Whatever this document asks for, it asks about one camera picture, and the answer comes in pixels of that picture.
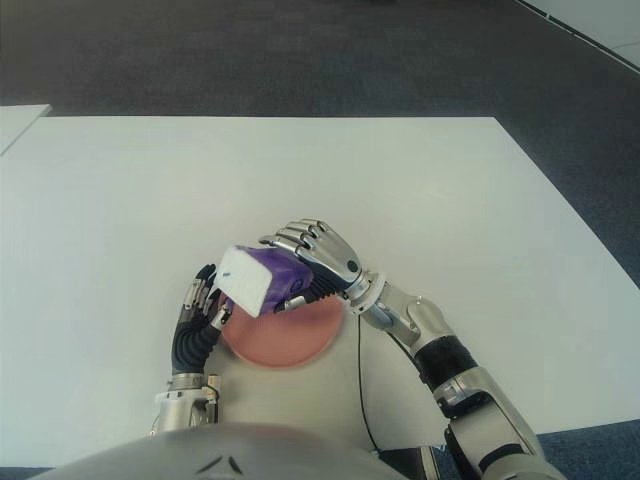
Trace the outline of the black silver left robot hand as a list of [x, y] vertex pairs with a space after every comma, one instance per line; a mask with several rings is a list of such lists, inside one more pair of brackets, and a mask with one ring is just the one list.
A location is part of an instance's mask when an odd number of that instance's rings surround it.
[[202, 374], [232, 313], [232, 303], [214, 285], [215, 264], [203, 266], [189, 285], [171, 347], [172, 374]]

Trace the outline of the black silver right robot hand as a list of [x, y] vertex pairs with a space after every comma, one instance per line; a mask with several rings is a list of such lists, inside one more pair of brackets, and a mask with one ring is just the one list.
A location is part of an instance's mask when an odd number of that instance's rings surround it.
[[345, 293], [356, 283], [363, 268], [353, 248], [326, 222], [301, 219], [289, 222], [259, 243], [293, 254], [312, 272], [309, 287], [280, 302], [275, 312], [289, 311], [334, 294]]

